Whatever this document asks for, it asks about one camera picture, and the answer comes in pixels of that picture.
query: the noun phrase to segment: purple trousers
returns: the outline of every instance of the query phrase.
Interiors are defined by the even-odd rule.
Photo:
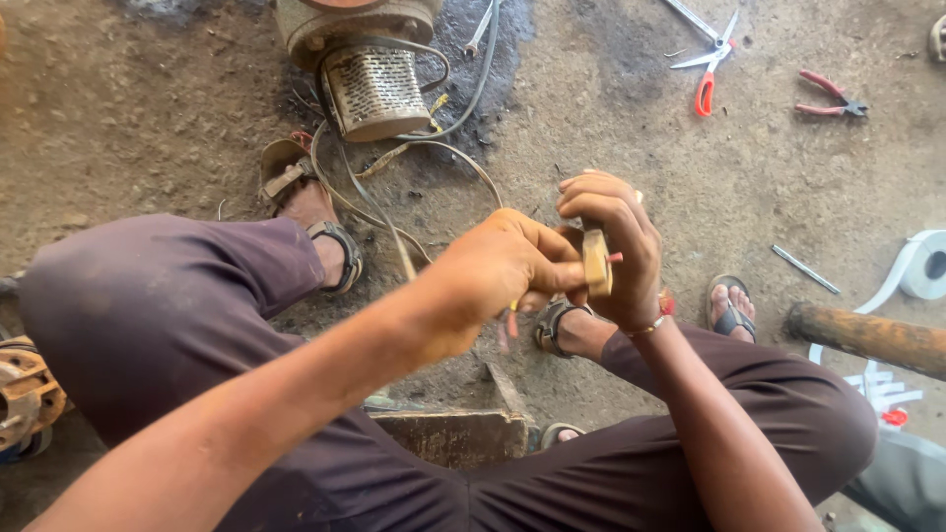
[[[301,345],[266,320],[323,280],[308,236],[290,220],[155,215],[41,249],[23,280],[20,310],[63,389],[114,446]],[[842,379],[779,349],[681,329],[813,505],[870,462],[876,418]],[[603,365],[659,397],[626,337],[607,342]],[[416,458],[354,408],[266,470],[219,530],[710,530],[710,523],[668,416],[634,417],[494,468],[458,471]]]

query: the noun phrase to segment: yellow tape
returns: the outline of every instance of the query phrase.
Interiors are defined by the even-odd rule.
[[[437,123],[437,119],[433,117],[433,114],[437,112],[438,109],[444,106],[450,100],[450,95],[442,95],[437,98],[437,101],[433,102],[433,105],[430,106],[430,126],[437,130],[438,133],[442,132],[444,128],[440,127],[440,124]]]

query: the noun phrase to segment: dusty ground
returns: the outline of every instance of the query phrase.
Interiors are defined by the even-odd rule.
[[[472,26],[484,4],[448,1],[438,30]],[[0,60],[0,273],[26,267],[46,243],[138,214],[211,220],[225,198],[225,221],[263,217],[254,199],[259,151],[313,116],[289,103],[292,69],[269,9],[187,5],[192,14],[169,21],[101,0],[0,0],[10,39]],[[735,6],[691,0],[690,7],[722,29]],[[929,26],[946,11],[942,0],[742,1],[734,34],[740,46],[717,70],[711,118],[691,109],[701,72],[667,68],[701,53],[703,41],[664,3],[512,0],[508,9],[516,16],[504,15],[512,22],[504,26],[500,75],[483,113],[455,144],[484,163],[506,203],[549,224],[558,223],[554,184],[580,168],[607,169],[643,190],[665,237],[664,275],[685,321],[703,324],[706,284],[734,273],[752,291],[761,343],[803,351],[782,330],[793,302],[855,308],[880,286],[906,237],[946,227],[939,153],[946,69],[923,53],[898,59],[924,49]],[[453,41],[441,44],[462,63]],[[677,58],[662,55],[687,47]],[[797,102],[830,101],[798,77],[799,68],[847,86],[869,102],[870,119],[797,115]],[[508,90],[504,80],[514,70]],[[449,115],[464,105],[468,79],[461,68]],[[383,148],[364,149],[357,164]],[[332,169],[339,175],[337,164]],[[470,174],[437,153],[409,155],[373,186],[434,254],[490,210]],[[424,197],[408,197],[409,189]],[[364,241],[370,282],[335,300],[313,296],[274,320],[276,327],[317,335],[399,282],[387,238],[349,222]],[[770,251],[773,243],[842,294],[790,267]],[[898,294],[877,314],[944,328],[944,309],[946,301]],[[20,327],[11,304],[0,306],[0,320]],[[484,340],[477,348],[493,345]],[[525,339],[502,362],[540,422],[595,429],[663,409],[592,364],[547,357]],[[829,353],[826,364],[851,375],[864,363]],[[896,373],[908,389],[926,393],[906,405],[906,430],[946,444],[944,385]],[[495,406],[483,377],[466,354],[393,393]],[[0,530],[22,527],[102,451],[78,414],[56,431],[47,453],[0,470]],[[840,496],[820,509],[838,511],[851,526],[862,513]]]

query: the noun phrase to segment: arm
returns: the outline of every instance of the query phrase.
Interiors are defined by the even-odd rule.
[[[26,530],[213,530],[265,468],[383,384],[459,354],[527,291],[581,286],[579,258],[551,229],[499,211],[412,284],[116,447]]]
[[[696,490],[720,531],[823,528],[792,473],[742,406],[703,364],[673,319],[651,333],[659,315],[660,234],[623,181],[601,172],[561,185],[558,211],[604,223],[614,265],[614,291],[590,304],[632,334],[666,400]]]

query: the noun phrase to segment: perforated metal cover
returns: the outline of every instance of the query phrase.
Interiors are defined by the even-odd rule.
[[[390,138],[430,123],[413,65],[413,52],[373,46],[347,48],[325,61],[345,140]]]

